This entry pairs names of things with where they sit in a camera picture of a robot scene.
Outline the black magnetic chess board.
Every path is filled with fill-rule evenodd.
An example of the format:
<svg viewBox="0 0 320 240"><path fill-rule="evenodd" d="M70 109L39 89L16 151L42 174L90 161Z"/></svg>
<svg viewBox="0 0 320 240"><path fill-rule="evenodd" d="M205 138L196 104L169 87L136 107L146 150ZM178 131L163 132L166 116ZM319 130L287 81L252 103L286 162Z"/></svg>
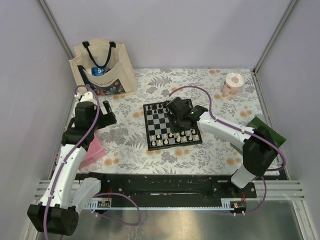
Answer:
<svg viewBox="0 0 320 240"><path fill-rule="evenodd" d="M169 124L168 112L169 111L166 109L164 102L147 103L143 105L147 148L149 151L203 143L202 136L198 128L184 131L185 136L182 136L181 132L172 133ZM168 140L168 144L164 144L164 134L167 134L166 139ZM152 141L156 142L155 146L151 145Z"/></svg>

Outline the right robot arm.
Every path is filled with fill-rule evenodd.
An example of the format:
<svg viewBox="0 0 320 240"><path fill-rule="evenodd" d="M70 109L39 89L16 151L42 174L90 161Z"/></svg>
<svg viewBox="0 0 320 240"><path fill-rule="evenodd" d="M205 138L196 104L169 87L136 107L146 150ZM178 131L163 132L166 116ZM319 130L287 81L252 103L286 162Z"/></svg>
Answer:
<svg viewBox="0 0 320 240"><path fill-rule="evenodd" d="M242 165L231 176L228 194L239 198L246 191L246 185L256 177L262 177L278 155L278 148L269 129L232 124L223 118L213 116L205 107L191 107L185 100L176 97L164 102L168 109L170 128L173 133L198 128L217 136L242 152Z"/></svg>

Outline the dark green plastic box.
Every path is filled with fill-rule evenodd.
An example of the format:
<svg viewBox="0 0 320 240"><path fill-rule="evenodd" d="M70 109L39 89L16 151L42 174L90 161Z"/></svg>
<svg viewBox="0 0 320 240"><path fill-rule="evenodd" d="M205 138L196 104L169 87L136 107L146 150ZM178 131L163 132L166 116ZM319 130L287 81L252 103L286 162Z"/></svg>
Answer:
<svg viewBox="0 0 320 240"><path fill-rule="evenodd" d="M272 128L270 128L267 124L265 124L260 118L255 116L247 125L248 128L253 128L255 130L255 134L264 138L267 132L269 132L269 136L267 136L267 141L273 141L273 145L279 148L286 139L281 136L279 133L275 132Z"/></svg>

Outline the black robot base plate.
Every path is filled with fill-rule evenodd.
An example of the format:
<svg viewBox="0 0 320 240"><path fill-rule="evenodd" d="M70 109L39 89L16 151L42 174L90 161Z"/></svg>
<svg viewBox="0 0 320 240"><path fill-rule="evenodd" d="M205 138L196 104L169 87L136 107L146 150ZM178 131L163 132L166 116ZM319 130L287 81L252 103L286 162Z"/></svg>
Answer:
<svg viewBox="0 0 320 240"><path fill-rule="evenodd" d="M229 175L166 175L78 173L75 180L86 178L101 181L101 193L108 193L113 208L130 207L120 196L131 198L139 208L198 208L220 207L222 199L254 199L254 183L237 188Z"/></svg>

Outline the pink plastic box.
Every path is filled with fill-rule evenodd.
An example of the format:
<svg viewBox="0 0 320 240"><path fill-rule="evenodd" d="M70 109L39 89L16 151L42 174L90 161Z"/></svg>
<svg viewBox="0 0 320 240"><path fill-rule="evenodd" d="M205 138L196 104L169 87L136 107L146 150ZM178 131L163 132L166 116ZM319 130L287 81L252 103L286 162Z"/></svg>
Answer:
<svg viewBox="0 0 320 240"><path fill-rule="evenodd" d="M85 157L80 163L78 169L81 170L106 156L106 152L102 147L98 137L94 135L93 141L90 143Z"/></svg>

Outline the blue white bottle in bag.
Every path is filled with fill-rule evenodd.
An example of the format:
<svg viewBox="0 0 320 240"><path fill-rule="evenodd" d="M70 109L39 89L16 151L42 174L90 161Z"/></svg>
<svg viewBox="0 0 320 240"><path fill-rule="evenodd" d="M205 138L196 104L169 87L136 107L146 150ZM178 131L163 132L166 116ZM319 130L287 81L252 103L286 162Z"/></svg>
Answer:
<svg viewBox="0 0 320 240"><path fill-rule="evenodd" d="M92 76L96 76L96 77L99 77L99 76L103 76L106 72L106 68L103 67L103 68L100 68L100 67L92 67L91 68L91 75Z"/></svg>

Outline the pink wrapped toilet paper roll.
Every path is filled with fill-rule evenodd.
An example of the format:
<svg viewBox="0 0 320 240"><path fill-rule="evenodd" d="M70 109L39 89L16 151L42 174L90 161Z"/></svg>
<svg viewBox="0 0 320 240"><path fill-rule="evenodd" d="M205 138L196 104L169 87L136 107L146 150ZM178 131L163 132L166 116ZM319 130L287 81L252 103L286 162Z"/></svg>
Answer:
<svg viewBox="0 0 320 240"><path fill-rule="evenodd" d="M221 93L226 97L235 97L242 91L245 78L239 73L228 73L221 86Z"/></svg>

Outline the floral patterned table mat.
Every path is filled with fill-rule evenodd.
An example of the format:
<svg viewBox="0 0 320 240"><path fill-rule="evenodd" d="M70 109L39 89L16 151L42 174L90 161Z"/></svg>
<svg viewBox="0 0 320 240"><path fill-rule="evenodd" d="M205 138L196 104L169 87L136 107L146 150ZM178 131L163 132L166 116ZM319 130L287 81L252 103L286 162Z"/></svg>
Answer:
<svg viewBox="0 0 320 240"><path fill-rule="evenodd" d="M109 101L116 124L99 129L99 139L106 156L82 173L109 174L197 174L231 175L243 158L229 142L202 132L202 143L160 150L148 150L143 105L171 97L189 98L194 105L208 107L213 102L214 115L239 125L254 117L264 119L252 73L248 68L236 70L245 79L242 91L233 98L221 93L230 69L136 69L134 95L100 96Z"/></svg>

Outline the cream canvas tote bag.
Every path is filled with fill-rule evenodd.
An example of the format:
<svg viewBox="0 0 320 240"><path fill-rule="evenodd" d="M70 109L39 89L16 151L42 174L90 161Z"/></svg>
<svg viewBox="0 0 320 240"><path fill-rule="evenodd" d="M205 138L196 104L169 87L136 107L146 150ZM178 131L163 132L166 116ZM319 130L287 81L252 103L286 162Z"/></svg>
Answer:
<svg viewBox="0 0 320 240"><path fill-rule="evenodd" d="M136 92L135 71L124 44L97 38L83 41L74 52L75 58L69 64L78 86L86 85L100 96ZM93 76L93 67L106 68L105 74Z"/></svg>

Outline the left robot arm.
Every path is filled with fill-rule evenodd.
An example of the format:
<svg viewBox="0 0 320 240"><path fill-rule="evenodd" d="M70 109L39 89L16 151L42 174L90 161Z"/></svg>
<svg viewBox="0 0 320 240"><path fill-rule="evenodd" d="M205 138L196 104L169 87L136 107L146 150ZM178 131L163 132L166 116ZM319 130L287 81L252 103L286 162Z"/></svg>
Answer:
<svg viewBox="0 0 320 240"><path fill-rule="evenodd" d="M101 108L91 101L76 104L71 118L62 135L59 160L49 186L38 204L31 204L27 216L38 232L71 236L78 225L79 215L94 195L107 195L109 186L100 177L86 178L77 190L72 186L78 168L85 158L95 131L117 122L107 100Z"/></svg>

